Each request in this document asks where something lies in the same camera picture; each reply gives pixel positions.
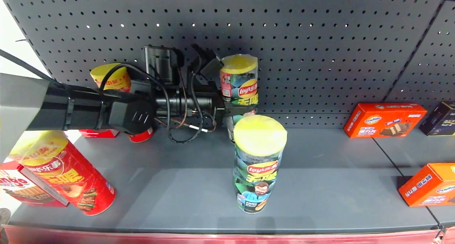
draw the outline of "black snack box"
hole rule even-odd
[[[455,102],[441,102],[419,128],[427,136],[455,136]]]

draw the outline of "pegboard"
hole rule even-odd
[[[429,112],[442,100],[455,100],[455,1],[447,0],[416,54],[387,97],[415,101]]]
[[[57,80],[94,86],[98,65],[143,67],[143,45],[189,60],[198,43],[257,56],[259,112],[272,114],[350,114],[381,101],[440,1],[6,0]]]

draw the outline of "barcode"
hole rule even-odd
[[[231,91],[229,91],[227,89],[223,89],[223,95],[224,96],[231,96]]]

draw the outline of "yellow plastic cap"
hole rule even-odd
[[[93,70],[91,70],[90,75],[92,77],[101,77],[101,79],[102,79],[112,68],[114,68],[114,66],[119,65],[119,64],[120,63],[100,65],[100,66],[94,68]],[[126,67],[122,67],[122,68],[116,70],[109,77],[109,79],[110,78],[118,79],[120,77],[123,77],[123,75],[126,73],[126,71],[127,71],[127,68]]]
[[[230,55],[226,56],[221,61],[224,64],[221,71],[229,74],[247,73],[257,67],[257,57],[249,54]]]
[[[234,126],[235,144],[253,156],[278,153],[284,149],[287,140],[288,132],[283,125],[267,116],[246,116]]]
[[[10,155],[25,155],[30,150],[41,145],[41,142],[48,140],[67,140],[63,131],[45,130],[45,131],[25,131],[14,145]]]

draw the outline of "wire connector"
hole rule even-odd
[[[189,125],[189,127],[192,128],[192,129],[196,129],[196,130],[199,129],[199,127],[194,126],[194,125]],[[200,129],[200,130],[201,130],[202,132],[208,133],[208,129],[202,128],[202,129]]]

